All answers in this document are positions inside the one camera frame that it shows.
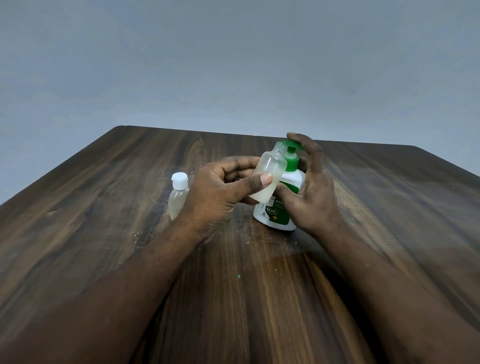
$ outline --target wood grain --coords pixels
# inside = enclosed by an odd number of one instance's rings
[[[278,138],[117,127],[0,206],[0,345],[169,224],[170,177]],[[342,214],[480,330],[480,178],[412,146],[319,142]],[[338,270],[301,231],[235,207],[184,264],[132,362],[384,362]]]

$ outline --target white bottle cap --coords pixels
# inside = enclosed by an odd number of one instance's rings
[[[173,188],[177,191],[186,190],[188,188],[188,176],[186,173],[177,172],[172,176]]]

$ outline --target bottle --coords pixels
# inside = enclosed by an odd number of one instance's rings
[[[188,176],[177,172],[172,175],[173,191],[168,198],[168,213],[172,221],[179,215],[188,194]]]
[[[290,149],[293,151],[293,154],[295,154],[295,149],[302,150],[302,146],[293,140],[284,140],[277,142],[271,151],[262,154],[253,174],[270,173],[272,175],[272,183],[260,192],[251,194],[251,198],[263,204],[266,204],[270,200],[276,185],[278,185],[278,181],[287,168],[285,153]]]
[[[280,182],[298,194],[300,188],[305,183],[305,173],[298,169],[299,157],[295,153],[294,147],[288,147],[285,160],[287,161],[287,168],[282,174]],[[296,228],[283,203],[274,196],[266,204],[257,204],[253,210],[253,217],[271,228],[287,231],[295,230]]]

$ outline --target blue-gray wall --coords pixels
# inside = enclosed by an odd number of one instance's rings
[[[0,203],[116,125],[411,144],[480,174],[479,0],[4,0]]]

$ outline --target green bottle cap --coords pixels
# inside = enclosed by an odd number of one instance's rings
[[[293,140],[283,140],[281,142],[283,145],[287,146],[287,152],[285,153],[285,160],[287,161],[287,169],[285,172],[295,172],[299,166],[299,156],[295,153],[295,150],[303,150],[303,147],[300,143]]]

